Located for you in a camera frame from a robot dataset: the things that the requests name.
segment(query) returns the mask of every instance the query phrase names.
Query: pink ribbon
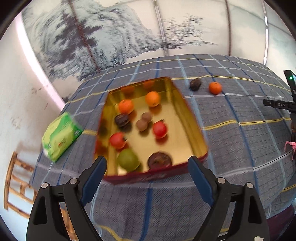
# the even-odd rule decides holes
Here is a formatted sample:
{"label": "pink ribbon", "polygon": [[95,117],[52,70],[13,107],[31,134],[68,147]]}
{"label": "pink ribbon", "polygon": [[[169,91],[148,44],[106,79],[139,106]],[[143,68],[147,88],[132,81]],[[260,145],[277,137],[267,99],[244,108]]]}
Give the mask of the pink ribbon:
{"label": "pink ribbon", "polygon": [[286,141],[286,144],[285,144],[285,148],[284,150],[286,151],[286,145],[289,144],[292,149],[293,149],[293,155],[295,154],[295,150],[296,150],[296,142],[290,142],[290,141]]}

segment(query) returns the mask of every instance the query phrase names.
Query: bolt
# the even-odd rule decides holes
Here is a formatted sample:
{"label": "bolt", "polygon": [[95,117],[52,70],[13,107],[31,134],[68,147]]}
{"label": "bolt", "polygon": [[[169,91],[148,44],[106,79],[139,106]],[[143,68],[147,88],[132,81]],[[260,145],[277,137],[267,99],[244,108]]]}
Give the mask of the bolt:
{"label": "bolt", "polygon": [[248,188],[253,188],[254,185],[253,185],[252,183],[247,183],[247,187],[248,187]]}
{"label": "bolt", "polygon": [[222,177],[219,177],[218,182],[221,183],[221,184],[224,184],[226,182],[226,180],[224,178],[222,178]]}
{"label": "bolt", "polygon": [[47,187],[48,187],[48,183],[43,183],[43,184],[41,185],[41,187],[42,187],[42,188],[47,188]]}
{"label": "bolt", "polygon": [[71,184],[75,184],[77,182],[77,178],[72,178],[72,179],[70,179],[70,183]]}

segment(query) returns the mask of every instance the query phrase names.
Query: wooden chair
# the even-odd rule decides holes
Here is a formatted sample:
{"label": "wooden chair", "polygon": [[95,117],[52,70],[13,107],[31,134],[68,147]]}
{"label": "wooden chair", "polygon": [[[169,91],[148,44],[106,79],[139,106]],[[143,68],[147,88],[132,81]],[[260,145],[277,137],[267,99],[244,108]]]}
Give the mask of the wooden chair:
{"label": "wooden chair", "polygon": [[[15,167],[15,165],[27,170],[30,173],[32,173],[34,170],[34,168],[31,165],[18,159],[17,153],[13,152],[9,166],[8,166],[6,180],[5,180],[5,186],[4,186],[4,208],[6,210],[8,210],[10,208],[13,211],[17,212],[18,214],[20,214],[21,216],[29,219],[29,217],[30,217],[29,213],[22,211],[21,209],[19,209],[18,207],[16,207],[15,205],[13,205],[12,203],[10,203],[8,201],[9,193],[12,193],[12,194],[20,197],[21,199],[29,202],[30,204],[33,204],[36,199],[37,193],[38,193],[38,191],[35,190],[29,183],[23,181],[22,179],[16,177],[14,174],[12,174],[12,171],[13,171],[13,168]],[[11,180],[14,180],[14,181],[20,183],[20,190],[19,191],[15,190],[14,188],[12,188],[10,186]],[[30,199],[25,196],[26,188],[30,188],[34,191],[33,199]],[[73,241],[78,241],[77,235],[74,231],[74,228],[71,223],[67,209],[66,210],[61,209],[61,212],[62,212],[63,220],[64,220],[64,223],[65,223],[65,226],[68,231],[68,235],[69,235],[70,239]]]}

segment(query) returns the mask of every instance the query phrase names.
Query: green tissue package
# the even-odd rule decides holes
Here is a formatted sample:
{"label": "green tissue package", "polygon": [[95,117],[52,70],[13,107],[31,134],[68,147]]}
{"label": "green tissue package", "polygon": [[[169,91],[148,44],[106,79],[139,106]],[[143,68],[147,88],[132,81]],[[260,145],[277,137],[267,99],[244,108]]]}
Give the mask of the green tissue package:
{"label": "green tissue package", "polygon": [[83,129],[65,112],[50,123],[42,137],[44,154],[53,162],[81,135]]}

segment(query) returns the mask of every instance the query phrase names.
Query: green apple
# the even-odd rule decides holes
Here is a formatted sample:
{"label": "green apple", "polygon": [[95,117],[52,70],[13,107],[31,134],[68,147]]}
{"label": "green apple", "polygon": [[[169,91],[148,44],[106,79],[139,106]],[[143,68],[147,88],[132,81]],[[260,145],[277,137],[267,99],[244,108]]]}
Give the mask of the green apple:
{"label": "green apple", "polygon": [[129,148],[124,149],[119,153],[117,157],[117,163],[127,172],[132,172],[136,170],[140,165],[139,158]]}

